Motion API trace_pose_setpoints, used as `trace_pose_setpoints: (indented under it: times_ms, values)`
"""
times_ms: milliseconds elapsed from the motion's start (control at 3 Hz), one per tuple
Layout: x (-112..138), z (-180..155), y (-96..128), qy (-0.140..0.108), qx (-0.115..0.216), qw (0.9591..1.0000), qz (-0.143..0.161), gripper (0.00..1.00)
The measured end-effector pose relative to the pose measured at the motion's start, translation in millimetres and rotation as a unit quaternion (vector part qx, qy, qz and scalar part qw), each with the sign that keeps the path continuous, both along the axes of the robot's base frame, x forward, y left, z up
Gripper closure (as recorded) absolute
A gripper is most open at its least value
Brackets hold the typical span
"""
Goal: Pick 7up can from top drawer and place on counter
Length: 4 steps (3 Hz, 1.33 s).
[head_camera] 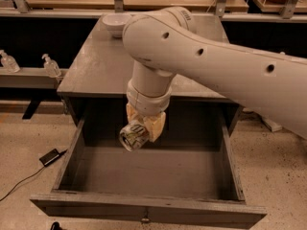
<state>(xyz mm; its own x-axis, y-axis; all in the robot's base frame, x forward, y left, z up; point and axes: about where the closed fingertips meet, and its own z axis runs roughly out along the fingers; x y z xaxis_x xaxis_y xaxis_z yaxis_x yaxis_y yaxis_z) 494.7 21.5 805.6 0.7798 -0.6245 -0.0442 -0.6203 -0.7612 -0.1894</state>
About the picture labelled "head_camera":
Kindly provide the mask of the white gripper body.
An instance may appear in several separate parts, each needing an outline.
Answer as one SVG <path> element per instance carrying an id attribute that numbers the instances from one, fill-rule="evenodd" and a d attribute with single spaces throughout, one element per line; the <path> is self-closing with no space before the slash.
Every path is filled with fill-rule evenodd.
<path id="1" fill-rule="evenodd" d="M 128 83 L 129 104 L 141 115 L 156 116 L 169 105 L 174 73 L 153 69 L 135 61 Z"/>

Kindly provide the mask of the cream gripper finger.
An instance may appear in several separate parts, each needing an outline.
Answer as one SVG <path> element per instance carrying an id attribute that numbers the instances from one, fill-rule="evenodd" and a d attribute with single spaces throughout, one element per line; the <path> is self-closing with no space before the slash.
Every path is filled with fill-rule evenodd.
<path id="1" fill-rule="evenodd" d="M 156 116 L 146 116 L 143 122 L 149 132 L 149 141 L 154 142 L 162 133 L 166 121 L 166 113 L 161 112 Z"/>
<path id="2" fill-rule="evenodd" d="M 127 118 L 130 125 L 132 124 L 140 124 L 142 119 L 137 110 L 130 104 L 126 105 Z"/>

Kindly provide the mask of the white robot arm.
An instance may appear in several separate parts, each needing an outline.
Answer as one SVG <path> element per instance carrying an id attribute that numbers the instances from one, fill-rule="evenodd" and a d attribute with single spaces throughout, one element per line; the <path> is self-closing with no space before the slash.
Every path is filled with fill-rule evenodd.
<path id="1" fill-rule="evenodd" d="M 204 38 L 182 7 L 133 16 L 124 28 L 123 44 L 135 59 L 127 96 L 139 114 L 164 111 L 170 81 L 179 74 L 307 137 L 304 58 Z"/>

